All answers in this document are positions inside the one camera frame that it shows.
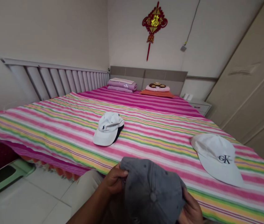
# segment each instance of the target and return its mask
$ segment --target wardrobe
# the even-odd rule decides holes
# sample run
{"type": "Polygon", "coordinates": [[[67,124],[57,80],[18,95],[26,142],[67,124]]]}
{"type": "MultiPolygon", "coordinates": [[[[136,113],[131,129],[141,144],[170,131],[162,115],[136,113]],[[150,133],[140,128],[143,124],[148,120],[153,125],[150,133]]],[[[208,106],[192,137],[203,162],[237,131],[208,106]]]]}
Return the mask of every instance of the wardrobe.
{"type": "Polygon", "coordinates": [[[264,158],[264,5],[206,101],[208,119],[264,158]]]}

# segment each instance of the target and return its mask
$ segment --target orange pillow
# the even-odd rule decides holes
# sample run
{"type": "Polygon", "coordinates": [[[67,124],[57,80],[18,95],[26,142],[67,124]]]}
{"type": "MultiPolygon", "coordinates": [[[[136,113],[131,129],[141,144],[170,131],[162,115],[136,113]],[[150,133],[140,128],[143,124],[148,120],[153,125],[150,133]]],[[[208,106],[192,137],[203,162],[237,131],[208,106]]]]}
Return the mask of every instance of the orange pillow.
{"type": "Polygon", "coordinates": [[[171,92],[155,92],[155,91],[149,91],[149,90],[142,90],[139,94],[145,94],[145,95],[151,95],[151,96],[160,96],[160,97],[169,97],[169,98],[175,97],[175,95],[173,95],[171,92]]]}

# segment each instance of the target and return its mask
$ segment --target gray upholstered headboard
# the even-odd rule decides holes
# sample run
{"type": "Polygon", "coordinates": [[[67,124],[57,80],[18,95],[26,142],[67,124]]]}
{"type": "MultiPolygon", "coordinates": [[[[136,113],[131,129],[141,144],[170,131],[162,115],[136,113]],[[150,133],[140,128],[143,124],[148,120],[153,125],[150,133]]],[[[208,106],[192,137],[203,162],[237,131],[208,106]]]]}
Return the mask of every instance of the gray upholstered headboard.
{"type": "Polygon", "coordinates": [[[137,83],[137,90],[143,90],[153,82],[159,82],[170,87],[170,92],[180,95],[188,72],[130,68],[111,66],[110,78],[124,78],[137,83]]]}

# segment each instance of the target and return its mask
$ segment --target gold chinese character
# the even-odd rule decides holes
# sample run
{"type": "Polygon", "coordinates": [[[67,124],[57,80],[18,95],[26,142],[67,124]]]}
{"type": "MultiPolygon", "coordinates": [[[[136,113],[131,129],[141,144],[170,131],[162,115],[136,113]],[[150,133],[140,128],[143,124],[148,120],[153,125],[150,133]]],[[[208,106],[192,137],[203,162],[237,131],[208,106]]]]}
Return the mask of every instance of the gold chinese character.
{"type": "Polygon", "coordinates": [[[158,15],[154,15],[154,18],[151,20],[151,26],[157,27],[159,25],[159,16],[158,15]]]}

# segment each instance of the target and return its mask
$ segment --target wall switch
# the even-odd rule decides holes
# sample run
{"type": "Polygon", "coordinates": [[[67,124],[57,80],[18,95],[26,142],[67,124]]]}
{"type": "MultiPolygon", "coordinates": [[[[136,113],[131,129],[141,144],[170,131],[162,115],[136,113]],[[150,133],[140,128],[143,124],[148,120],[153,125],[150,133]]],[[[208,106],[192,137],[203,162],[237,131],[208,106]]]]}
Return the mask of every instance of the wall switch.
{"type": "Polygon", "coordinates": [[[182,48],[181,48],[181,51],[182,51],[182,52],[185,52],[185,51],[186,51],[186,49],[187,49],[187,48],[186,48],[186,46],[185,46],[185,45],[183,45],[183,46],[182,46],[182,48]]]}

